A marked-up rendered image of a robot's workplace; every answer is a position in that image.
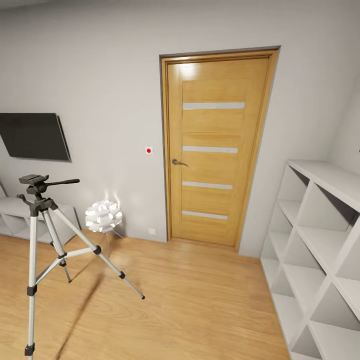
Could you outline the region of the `camera tripod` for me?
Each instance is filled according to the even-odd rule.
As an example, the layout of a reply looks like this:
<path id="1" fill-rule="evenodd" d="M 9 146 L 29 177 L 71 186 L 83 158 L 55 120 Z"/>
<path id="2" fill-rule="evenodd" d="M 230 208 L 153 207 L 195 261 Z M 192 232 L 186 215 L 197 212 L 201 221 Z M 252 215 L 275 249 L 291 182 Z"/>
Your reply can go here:
<path id="1" fill-rule="evenodd" d="M 29 184 L 27 193 L 36 196 L 36 200 L 33 202 L 28 201 L 24 194 L 18 194 L 17 197 L 22 199 L 30 209 L 30 257 L 29 257 L 29 286 L 27 287 L 27 295 L 29 296 L 29 328 L 28 328 L 28 345 L 24 350 L 24 355 L 28 356 L 28 360 L 33 360 L 33 352 L 35 351 L 34 342 L 34 324 L 35 324 L 35 294 L 37 292 L 37 284 L 46 277 L 58 264 L 64 267 L 65 273 L 68 278 L 68 282 L 72 280 L 66 267 L 66 259 L 75 257 L 78 255 L 94 252 L 96 255 L 100 255 L 121 277 L 125 280 L 131 288 L 133 288 L 144 300 L 145 296 L 142 295 L 125 277 L 126 274 L 123 271 L 119 271 L 113 263 L 101 252 L 102 248 L 99 245 L 95 245 L 74 223 L 73 221 L 59 208 L 53 199 L 42 197 L 41 193 L 47 191 L 48 186 L 60 185 L 60 184 L 74 184 L 79 183 L 80 179 L 70 179 L 60 182 L 45 183 L 49 179 L 49 175 L 41 176 L 36 174 L 26 175 L 19 178 L 21 184 Z M 88 245 L 89 248 L 75 250 L 71 252 L 65 252 L 57 230 L 49 213 L 49 208 L 55 211 L 72 229 L 77 235 L 81 237 Z M 58 258 L 47 267 L 38 277 L 37 274 L 37 242 L 38 242 L 38 216 L 39 212 L 42 213 L 47 229 L 51 237 L 51 245 L 55 247 Z"/>

